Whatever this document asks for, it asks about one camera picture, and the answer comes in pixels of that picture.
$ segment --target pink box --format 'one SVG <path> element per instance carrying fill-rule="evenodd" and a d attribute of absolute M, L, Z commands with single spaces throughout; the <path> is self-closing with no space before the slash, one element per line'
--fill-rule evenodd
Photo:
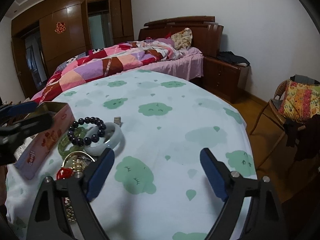
<path fill-rule="evenodd" d="M 38 133 L 14 164 L 27 179 L 34 177 L 53 146 L 75 120 L 70 106 L 67 103 L 60 102 L 43 102 L 26 118 L 48 111 L 53 116 L 52 127 L 47 131 Z"/>

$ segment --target floral pillow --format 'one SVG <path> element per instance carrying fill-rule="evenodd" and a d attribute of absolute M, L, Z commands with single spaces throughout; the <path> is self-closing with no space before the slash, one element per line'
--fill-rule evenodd
<path fill-rule="evenodd" d="M 183 31 L 171 35 L 171 39 L 174 41 L 176 50 L 189 49 L 192 43 L 192 31 L 185 28 Z"/>
<path fill-rule="evenodd" d="M 305 122 L 320 114 L 320 85 L 307 85 L 287 81 L 284 100 L 279 113 L 297 122 Z"/>

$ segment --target purple pillow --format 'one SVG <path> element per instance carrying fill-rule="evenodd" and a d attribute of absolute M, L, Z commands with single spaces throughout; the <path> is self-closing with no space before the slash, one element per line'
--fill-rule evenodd
<path fill-rule="evenodd" d="M 168 44 L 168 45 L 170 45 L 171 47 L 174 48 L 174 41 L 172 39 L 170 39 L 170 38 L 168 38 L 168 39 L 159 38 L 159 39 L 156 39 L 156 41 L 163 42 L 163 43 Z"/>

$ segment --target headboard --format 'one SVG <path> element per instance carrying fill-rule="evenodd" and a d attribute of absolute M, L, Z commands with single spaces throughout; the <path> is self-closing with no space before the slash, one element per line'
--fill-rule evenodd
<path fill-rule="evenodd" d="M 148 22 L 139 33 L 139 41 L 147 37 L 164 38 L 184 28 L 192 31 L 192 46 L 201 50 L 204 56 L 216 57 L 220 49 L 223 26 L 215 24 L 214 16 L 186 16 Z"/>

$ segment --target wooden nightstand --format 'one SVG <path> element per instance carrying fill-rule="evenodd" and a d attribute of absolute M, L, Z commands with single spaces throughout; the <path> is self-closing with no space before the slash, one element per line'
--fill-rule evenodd
<path fill-rule="evenodd" d="M 202 86 L 207 91 L 234 103 L 247 83 L 249 66 L 233 65 L 213 57 L 204 57 Z"/>

